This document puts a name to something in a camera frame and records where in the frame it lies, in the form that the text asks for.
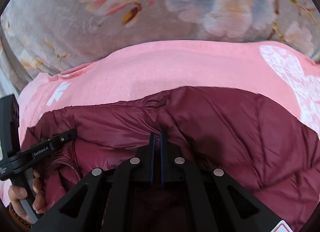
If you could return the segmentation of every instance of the human hand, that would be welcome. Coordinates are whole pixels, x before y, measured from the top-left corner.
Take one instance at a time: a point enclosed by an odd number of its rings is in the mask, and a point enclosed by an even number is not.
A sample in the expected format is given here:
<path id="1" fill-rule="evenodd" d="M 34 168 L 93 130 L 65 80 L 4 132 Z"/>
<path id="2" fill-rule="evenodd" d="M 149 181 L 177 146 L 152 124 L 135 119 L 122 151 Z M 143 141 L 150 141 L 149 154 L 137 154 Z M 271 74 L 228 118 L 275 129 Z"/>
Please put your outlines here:
<path id="1" fill-rule="evenodd" d="M 40 180 L 40 174 L 36 170 L 33 171 L 33 175 L 35 176 L 33 180 L 32 188 L 36 193 L 36 199 L 33 202 L 33 209 L 37 214 L 43 214 L 46 211 L 46 202 L 44 192 L 42 191 L 43 184 Z M 12 207 L 16 214 L 25 220 L 26 222 L 33 224 L 30 217 L 27 215 L 25 210 L 20 204 L 20 200 L 25 199 L 28 196 L 28 193 L 25 188 L 11 185 L 8 191 L 9 199 L 11 201 Z"/>

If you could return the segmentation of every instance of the warning sticker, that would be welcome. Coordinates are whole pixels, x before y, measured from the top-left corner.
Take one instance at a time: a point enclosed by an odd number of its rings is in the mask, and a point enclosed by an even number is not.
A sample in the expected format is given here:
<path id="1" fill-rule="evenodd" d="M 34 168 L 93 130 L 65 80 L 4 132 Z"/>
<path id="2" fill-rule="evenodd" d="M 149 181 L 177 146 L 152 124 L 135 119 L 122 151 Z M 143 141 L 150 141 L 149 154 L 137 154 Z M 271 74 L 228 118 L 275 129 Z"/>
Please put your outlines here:
<path id="1" fill-rule="evenodd" d="M 278 225 L 271 232 L 293 232 L 292 229 L 285 223 L 284 220 L 281 220 Z"/>

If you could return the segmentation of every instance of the gray floral fabric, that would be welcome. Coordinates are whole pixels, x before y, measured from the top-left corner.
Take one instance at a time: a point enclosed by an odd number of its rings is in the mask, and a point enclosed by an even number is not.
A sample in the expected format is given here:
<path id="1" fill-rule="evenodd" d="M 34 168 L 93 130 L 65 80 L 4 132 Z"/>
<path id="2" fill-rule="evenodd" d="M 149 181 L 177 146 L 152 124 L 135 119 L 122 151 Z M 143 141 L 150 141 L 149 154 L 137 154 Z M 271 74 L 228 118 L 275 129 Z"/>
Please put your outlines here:
<path id="1" fill-rule="evenodd" d="M 319 22 L 311 0 L 11 0 L 1 18 L 31 79 L 156 40 L 269 39 L 318 61 Z M 28 82 L 0 66 L 18 89 Z"/>

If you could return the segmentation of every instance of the maroon puffer jacket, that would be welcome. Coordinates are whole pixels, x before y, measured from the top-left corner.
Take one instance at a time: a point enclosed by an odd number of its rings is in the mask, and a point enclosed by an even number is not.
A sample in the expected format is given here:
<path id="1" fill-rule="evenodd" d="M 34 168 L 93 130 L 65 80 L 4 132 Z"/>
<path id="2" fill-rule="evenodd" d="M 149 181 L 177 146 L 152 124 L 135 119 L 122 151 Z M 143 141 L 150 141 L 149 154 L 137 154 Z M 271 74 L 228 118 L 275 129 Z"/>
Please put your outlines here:
<path id="1" fill-rule="evenodd" d="M 160 131 L 201 168 L 224 169 L 295 231 L 319 202 L 317 134 L 259 94 L 182 87 L 136 101 L 68 107 L 44 114 L 28 129 L 22 147 L 72 128 L 79 138 L 39 167 L 49 207 L 90 170 L 116 168 L 148 144 L 150 132 Z M 157 215 L 154 224 L 159 229 L 179 215 L 178 208 L 170 206 L 161 217 Z"/>

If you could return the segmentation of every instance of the beaded bracelet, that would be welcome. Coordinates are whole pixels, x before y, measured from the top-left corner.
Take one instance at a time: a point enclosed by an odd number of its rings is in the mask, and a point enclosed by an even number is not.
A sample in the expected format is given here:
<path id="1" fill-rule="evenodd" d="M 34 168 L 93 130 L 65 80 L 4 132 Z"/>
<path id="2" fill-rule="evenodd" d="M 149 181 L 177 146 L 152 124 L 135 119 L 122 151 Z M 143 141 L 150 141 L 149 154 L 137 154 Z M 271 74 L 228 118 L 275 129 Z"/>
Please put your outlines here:
<path id="1" fill-rule="evenodd" d="M 12 211 L 12 213 L 14 214 L 14 216 L 15 216 L 21 223 L 23 223 L 23 224 L 25 224 L 26 226 L 28 226 L 29 228 L 31 228 L 31 225 L 30 225 L 28 222 L 24 221 L 21 217 L 19 217 L 18 214 L 14 211 L 11 203 L 9 204 L 9 208 L 10 208 L 10 210 Z"/>

